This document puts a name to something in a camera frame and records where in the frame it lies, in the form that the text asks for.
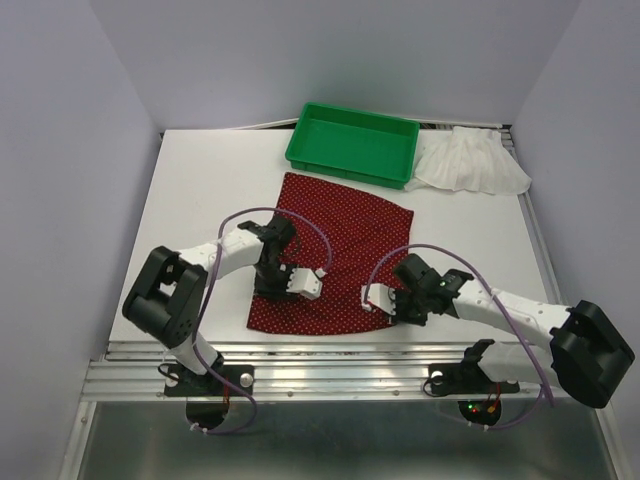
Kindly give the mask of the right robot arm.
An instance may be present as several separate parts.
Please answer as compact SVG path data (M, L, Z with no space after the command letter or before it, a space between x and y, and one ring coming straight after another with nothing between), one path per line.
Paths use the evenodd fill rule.
M439 274L418 255L393 270L402 286L366 289L370 304L392 323L423 326L435 315L484 324L513 334L514 344L481 339L461 361L431 367L435 396L515 392L522 383L560 388L591 408L605 407L635 361L635 354L604 311L580 301L547 304L491 288L479 274Z

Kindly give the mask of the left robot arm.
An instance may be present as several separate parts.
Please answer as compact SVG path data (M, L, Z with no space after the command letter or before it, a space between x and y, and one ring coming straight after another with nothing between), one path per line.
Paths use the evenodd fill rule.
M296 236L293 222L275 214L266 225L240 223L221 239L190 249L153 249L123 302L122 315L159 341L188 370L199 393L215 392L222 382L221 355L197 332L198 318L211 279L244 267L256 271L254 293L289 300L296 266L281 255Z

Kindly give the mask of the white skirt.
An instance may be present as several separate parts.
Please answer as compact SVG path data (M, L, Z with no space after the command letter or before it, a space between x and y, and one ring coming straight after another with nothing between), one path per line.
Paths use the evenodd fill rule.
M443 138L425 142L404 189L517 196L526 193L531 183L503 146L499 132L456 126Z

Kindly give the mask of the red polka dot skirt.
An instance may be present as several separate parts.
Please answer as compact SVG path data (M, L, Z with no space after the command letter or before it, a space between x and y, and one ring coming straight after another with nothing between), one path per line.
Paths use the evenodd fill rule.
M276 206L302 215L328 237L331 268L317 300L255 297L247 328L303 336L389 328L384 313L361 307L360 291L382 257L409 243L414 212L358 189L294 173L284 176Z

